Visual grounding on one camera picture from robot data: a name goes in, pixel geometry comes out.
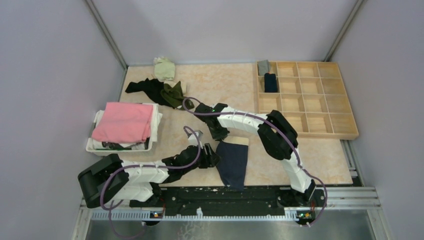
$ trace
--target wooden organizer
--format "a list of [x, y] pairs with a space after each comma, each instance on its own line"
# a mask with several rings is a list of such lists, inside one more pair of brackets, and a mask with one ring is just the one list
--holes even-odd
[[348, 95], [335, 62], [270, 61], [278, 92], [265, 92], [257, 77], [259, 113], [282, 112], [300, 137], [353, 140], [358, 137]]

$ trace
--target pink towel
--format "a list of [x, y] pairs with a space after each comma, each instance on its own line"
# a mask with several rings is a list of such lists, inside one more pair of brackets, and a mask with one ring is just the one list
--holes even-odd
[[108, 102], [91, 137], [116, 144], [144, 143], [150, 137], [153, 105]]

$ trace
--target table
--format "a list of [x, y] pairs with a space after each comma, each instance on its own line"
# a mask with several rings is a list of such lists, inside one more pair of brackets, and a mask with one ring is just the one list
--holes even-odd
[[[225, 103], [242, 111], [256, 112], [255, 80], [253, 63], [177, 65], [175, 82], [187, 83], [186, 96], [205, 103]], [[130, 82], [152, 79], [153, 66], [128, 68], [120, 102], [152, 103], [144, 92], [126, 93]], [[158, 129], [158, 140], [148, 155], [125, 155], [120, 157], [135, 162], [151, 162], [179, 154], [188, 146], [183, 126], [201, 130], [203, 143], [216, 149], [206, 124], [185, 111], [159, 106], [163, 118]], [[249, 138], [249, 153], [244, 184], [246, 186], [289, 185], [290, 180], [280, 161], [270, 157], [258, 136], [237, 129], [229, 129], [231, 136]], [[342, 145], [338, 139], [298, 138], [299, 154], [303, 166], [325, 184], [352, 184]], [[194, 169], [179, 181], [162, 184], [174, 187], [223, 186], [216, 168]]]

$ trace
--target white wall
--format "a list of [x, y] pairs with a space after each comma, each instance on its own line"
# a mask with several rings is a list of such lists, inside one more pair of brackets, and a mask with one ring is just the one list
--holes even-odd
[[94, 0], [127, 64], [322, 60], [354, 0]]
[[122, 74], [82, 0], [0, 3], [0, 239], [70, 239], [91, 122]]
[[359, 138], [365, 182], [375, 186], [398, 239], [422, 239], [424, 1], [373, 0], [336, 52]]

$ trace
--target white plastic basket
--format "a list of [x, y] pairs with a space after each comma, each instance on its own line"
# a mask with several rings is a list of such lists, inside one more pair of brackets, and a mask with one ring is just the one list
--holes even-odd
[[96, 127], [96, 123], [98, 121], [99, 114], [100, 114], [100, 111], [98, 111], [95, 114], [94, 121], [93, 121], [93, 124], [91, 126], [90, 135], [88, 137], [87, 144], [85, 145], [85, 150], [87, 152], [93, 153], [93, 154], [95, 154], [97, 156], [107, 156], [109, 154], [120, 154], [120, 155], [127, 155], [127, 156], [132, 156], [132, 155], [143, 155], [143, 156], [145, 156], [145, 155], [151, 155], [151, 153], [149, 151], [154, 148], [154, 143], [152, 141], [150, 141], [148, 143], [148, 147], [145, 150], [106, 150], [106, 149], [95, 149], [95, 148], [92, 148], [92, 146], [93, 146], [93, 139], [91, 138], [91, 135], [93, 134], [93, 130]]

